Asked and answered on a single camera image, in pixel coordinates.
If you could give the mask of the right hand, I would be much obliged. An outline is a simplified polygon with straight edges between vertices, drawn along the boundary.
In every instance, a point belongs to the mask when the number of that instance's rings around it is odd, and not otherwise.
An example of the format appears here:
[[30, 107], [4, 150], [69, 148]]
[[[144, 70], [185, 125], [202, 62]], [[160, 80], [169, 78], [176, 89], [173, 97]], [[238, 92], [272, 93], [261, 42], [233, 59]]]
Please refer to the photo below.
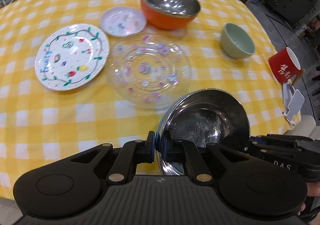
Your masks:
[[319, 197], [320, 196], [320, 182], [306, 183], [308, 188], [307, 196]]

